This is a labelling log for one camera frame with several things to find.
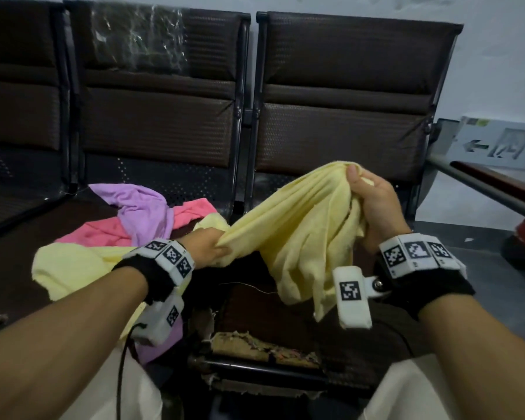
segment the person's left hand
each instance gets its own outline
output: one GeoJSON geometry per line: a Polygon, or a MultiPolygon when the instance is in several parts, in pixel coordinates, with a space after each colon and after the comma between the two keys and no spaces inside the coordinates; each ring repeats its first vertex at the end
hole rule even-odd
{"type": "Polygon", "coordinates": [[[231,253],[229,247],[216,247],[216,243],[224,234],[217,228],[199,228],[186,236],[177,239],[194,259],[196,267],[200,269],[212,265],[214,261],[231,253]]]}

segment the purple cloth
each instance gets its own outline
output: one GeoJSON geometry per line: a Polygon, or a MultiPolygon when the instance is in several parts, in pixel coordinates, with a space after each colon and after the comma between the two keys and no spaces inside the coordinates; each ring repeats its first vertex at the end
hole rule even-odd
{"type": "Polygon", "coordinates": [[[145,365],[150,361],[155,360],[161,354],[166,353],[170,347],[175,345],[179,340],[183,338],[183,318],[177,317],[173,329],[169,334],[169,337],[160,346],[145,346],[136,344],[136,353],[138,354],[138,360],[140,364],[145,365]]]}
{"type": "Polygon", "coordinates": [[[90,189],[120,208],[118,217],[133,246],[143,246],[156,237],[169,239],[174,212],[158,192],[134,184],[90,184],[90,189]]]}

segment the clear packing tape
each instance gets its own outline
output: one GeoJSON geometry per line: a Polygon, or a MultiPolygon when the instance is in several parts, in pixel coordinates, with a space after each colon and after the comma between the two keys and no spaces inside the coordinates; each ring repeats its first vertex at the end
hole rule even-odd
{"type": "Polygon", "coordinates": [[[187,74],[182,13],[182,9],[155,4],[93,3],[91,26],[97,60],[116,69],[187,74]]]}

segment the arrow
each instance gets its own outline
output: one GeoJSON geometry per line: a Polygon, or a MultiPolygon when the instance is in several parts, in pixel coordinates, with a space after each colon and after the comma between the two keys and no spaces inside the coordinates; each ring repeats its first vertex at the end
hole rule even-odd
{"type": "Polygon", "coordinates": [[[474,149],[488,150],[489,144],[478,144],[480,140],[470,140],[468,143],[463,144],[463,147],[467,152],[474,152],[474,149]]]}

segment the black wristband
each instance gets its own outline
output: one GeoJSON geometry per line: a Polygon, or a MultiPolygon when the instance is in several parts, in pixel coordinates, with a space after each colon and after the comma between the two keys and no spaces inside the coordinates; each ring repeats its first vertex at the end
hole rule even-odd
{"type": "Polygon", "coordinates": [[[418,313],[428,303],[451,293],[457,295],[474,295],[476,292],[469,281],[458,270],[442,268],[415,271],[404,277],[391,279],[385,275],[385,267],[380,259],[375,265],[375,273],[389,282],[392,289],[386,303],[399,306],[415,320],[418,313]]]}
{"type": "Polygon", "coordinates": [[[120,261],[113,267],[113,271],[122,267],[136,268],[144,275],[148,283],[148,294],[144,302],[149,305],[156,301],[165,301],[175,288],[167,271],[161,268],[154,259],[135,255],[120,261]]]}

